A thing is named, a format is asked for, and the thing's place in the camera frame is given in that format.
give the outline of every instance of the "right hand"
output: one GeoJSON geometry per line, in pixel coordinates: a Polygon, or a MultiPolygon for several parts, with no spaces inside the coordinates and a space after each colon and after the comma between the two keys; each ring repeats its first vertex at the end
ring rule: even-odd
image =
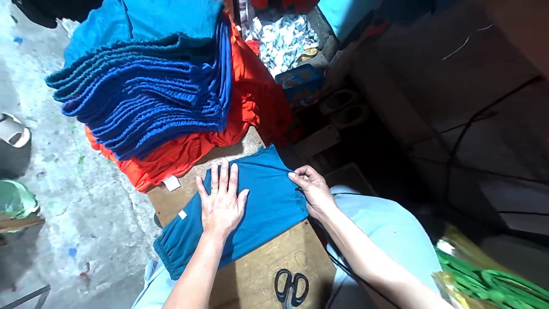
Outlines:
{"type": "Polygon", "coordinates": [[[313,218],[320,220],[327,211],[338,208],[324,177],[309,165],[296,169],[295,173],[288,173],[288,177],[303,189],[307,210],[313,218]]]}

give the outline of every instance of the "sandal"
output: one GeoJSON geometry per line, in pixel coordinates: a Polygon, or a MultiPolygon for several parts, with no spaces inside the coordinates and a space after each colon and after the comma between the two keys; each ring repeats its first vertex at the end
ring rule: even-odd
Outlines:
{"type": "Polygon", "coordinates": [[[31,133],[15,116],[0,113],[0,139],[15,148],[21,148],[29,142],[31,133]]]}

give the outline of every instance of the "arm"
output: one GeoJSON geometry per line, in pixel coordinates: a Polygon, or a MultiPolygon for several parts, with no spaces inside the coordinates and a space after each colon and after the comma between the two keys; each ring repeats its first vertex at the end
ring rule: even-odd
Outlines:
{"type": "Polygon", "coordinates": [[[202,200],[204,232],[163,309],[208,307],[211,287],[225,241],[242,219],[249,193],[248,189],[242,190],[237,198],[238,166],[231,166],[230,177],[228,170],[229,162],[224,160],[219,177],[217,165],[212,165],[210,195],[206,192],[202,179],[197,177],[196,184],[202,200]]]}
{"type": "Polygon", "coordinates": [[[360,278],[403,309],[453,308],[378,248],[338,208],[326,181],[313,168],[306,165],[288,176],[303,189],[309,214],[322,223],[360,278]]]}

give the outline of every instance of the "hand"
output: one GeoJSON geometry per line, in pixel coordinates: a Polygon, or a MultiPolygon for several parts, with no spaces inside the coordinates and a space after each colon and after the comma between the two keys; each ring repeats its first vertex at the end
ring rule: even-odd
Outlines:
{"type": "Polygon", "coordinates": [[[233,163],[229,177],[229,162],[221,163],[221,176],[217,164],[211,166],[211,194],[208,195],[202,178],[196,180],[202,200],[202,227],[204,233],[224,237],[225,240],[242,219],[250,190],[244,189],[237,198],[238,166],[233,163]]]}
{"type": "Polygon", "coordinates": [[[296,169],[295,173],[288,173],[288,177],[303,189],[307,210],[313,218],[320,220],[326,210],[338,208],[324,177],[309,165],[296,169]]]}

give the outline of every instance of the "royal blue fabric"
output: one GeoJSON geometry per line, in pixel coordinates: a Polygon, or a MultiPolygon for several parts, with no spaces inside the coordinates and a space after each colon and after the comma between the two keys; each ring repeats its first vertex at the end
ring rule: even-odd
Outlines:
{"type": "Polygon", "coordinates": [[[150,40],[183,34],[208,42],[215,34],[219,0],[104,0],[73,33],[65,67],[88,52],[119,41],[150,40]]]}
{"type": "MultiPolygon", "coordinates": [[[[225,243],[219,268],[252,252],[309,215],[305,197],[288,178],[291,170],[284,166],[274,146],[233,162],[239,169],[238,192],[249,189],[250,193],[244,217],[225,243]]],[[[208,193],[210,184],[208,170],[204,179],[208,193]]],[[[183,273],[203,232],[198,193],[183,210],[187,214],[185,219],[177,216],[154,241],[154,249],[173,280],[183,273]]]]}
{"type": "Polygon", "coordinates": [[[228,32],[220,15],[209,43],[181,34],[116,42],[80,57],[46,83],[58,89],[54,98],[63,104],[62,113],[86,124],[117,159],[144,159],[180,136],[226,127],[228,32]]]}

